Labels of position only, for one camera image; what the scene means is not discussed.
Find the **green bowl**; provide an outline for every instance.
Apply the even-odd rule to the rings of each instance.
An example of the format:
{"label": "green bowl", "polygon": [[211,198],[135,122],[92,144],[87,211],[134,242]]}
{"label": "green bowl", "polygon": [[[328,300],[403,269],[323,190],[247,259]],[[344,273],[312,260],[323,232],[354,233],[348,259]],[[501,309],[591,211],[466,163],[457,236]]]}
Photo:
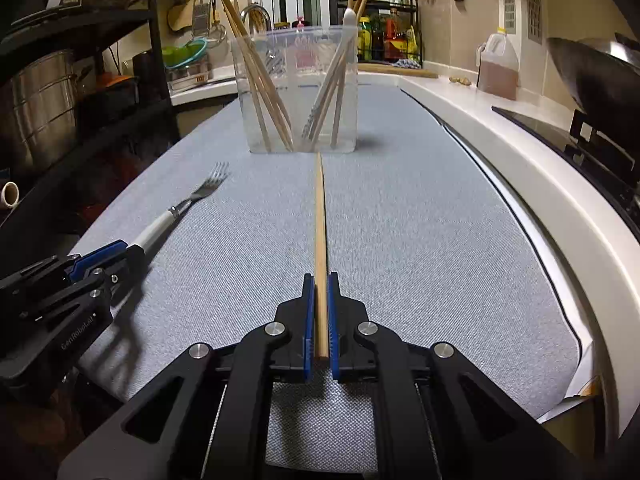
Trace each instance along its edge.
{"label": "green bowl", "polygon": [[162,61],[166,68],[180,68],[200,59],[206,49],[207,42],[200,38],[183,46],[168,46],[162,49]]}

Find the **shelf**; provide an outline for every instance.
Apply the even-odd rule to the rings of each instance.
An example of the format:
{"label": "shelf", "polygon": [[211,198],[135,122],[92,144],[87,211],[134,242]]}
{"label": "shelf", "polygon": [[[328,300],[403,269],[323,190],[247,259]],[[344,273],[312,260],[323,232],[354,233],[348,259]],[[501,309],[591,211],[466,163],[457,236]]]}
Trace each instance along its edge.
{"label": "shelf", "polygon": [[[338,0],[338,8],[346,9],[349,0]],[[367,9],[398,9],[400,12],[417,12],[415,5],[392,4],[388,0],[367,0]]]}
{"label": "shelf", "polygon": [[93,56],[153,18],[151,10],[71,7],[45,14],[0,42],[0,83],[50,52],[71,48],[76,59]]}
{"label": "shelf", "polygon": [[71,152],[67,153],[40,176],[25,197],[20,200],[18,206],[0,224],[0,247],[4,246],[4,243],[9,241],[16,233],[23,231],[22,224],[24,219],[37,216],[41,202],[86,161],[100,153],[117,139],[132,133],[152,117],[171,108],[172,104],[169,99],[164,99],[145,107],[138,107],[131,115],[96,130],[91,137],[83,142],[81,141]]}

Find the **metal screw cap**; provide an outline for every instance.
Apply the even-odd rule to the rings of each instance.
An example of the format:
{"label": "metal screw cap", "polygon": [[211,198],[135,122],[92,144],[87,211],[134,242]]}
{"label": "metal screw cap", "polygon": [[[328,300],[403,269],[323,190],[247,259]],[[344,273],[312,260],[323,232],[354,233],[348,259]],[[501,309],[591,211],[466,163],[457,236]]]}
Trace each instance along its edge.
{"label": "metal screw cap", "polygon": [[265,325],[264,331],[269,335],[280,335],[284,332],[284,325],[279,321],[271,321]]}
{"label": "metal screw cap", "polygon": [[447,357],[451,357],[453,355],[453,346],[449,343],[438,343],[434,346],[433,351],[438,357],[446,359]]}
{"label": "metal screw cap", "polygon": [[358,325],[358,332],[362,335],[374,335],[378,331],[378,326],[372,321],[363,321]]}
{"label": "metal screw cap", "polygon": [[209,353],[209,347],[204,343],[196,343],[189,348],[189,355],[194,359],[202,359]]}

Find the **faucet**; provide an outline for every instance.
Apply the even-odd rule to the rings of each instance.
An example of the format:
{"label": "faucet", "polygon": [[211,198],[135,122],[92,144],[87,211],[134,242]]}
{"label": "faucet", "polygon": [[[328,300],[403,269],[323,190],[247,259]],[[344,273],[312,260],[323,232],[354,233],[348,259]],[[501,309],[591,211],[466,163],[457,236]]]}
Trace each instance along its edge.
{"label": "faucet", "polygon": [[[267,9],[265,9],[263,6],[259,4],[249,4],[244,9],[242,9],[242,12],[240,12],[240,20],[244,23],[245,21],[244,19],[249,15],[249,12],[254,9],[260,12],[261,15],[264,17],[264,25],[266,27],[266,32],[269,32],[271,30],[271,18],[269,16],[269,13],[267,12]],[[254,22],[252,21],[251,17],[249,17],[249,34],[253,34],[253,33],[254,33]]]}

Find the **fork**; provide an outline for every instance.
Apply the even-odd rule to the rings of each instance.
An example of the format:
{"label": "fork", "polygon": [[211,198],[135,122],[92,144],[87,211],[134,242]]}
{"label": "fork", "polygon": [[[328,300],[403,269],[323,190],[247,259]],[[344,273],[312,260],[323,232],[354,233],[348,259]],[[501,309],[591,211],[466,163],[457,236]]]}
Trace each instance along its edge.
{"label": "fork", "polygon": [[198,189],[191,193],[188,198],[185,198],[177,205],[171,206],[167,211],[163,212],[158,218],[151,222],[151,224],[149,224],[133,241],[132,245],[142,247],[143,251],[147,253],[151,246],[156,242],[156,240],[158,240],[160,235],[169,228],[169,226],[183,215],[194,203],[206,198],[217,190],[227,177],[228,163],[217,163]]}

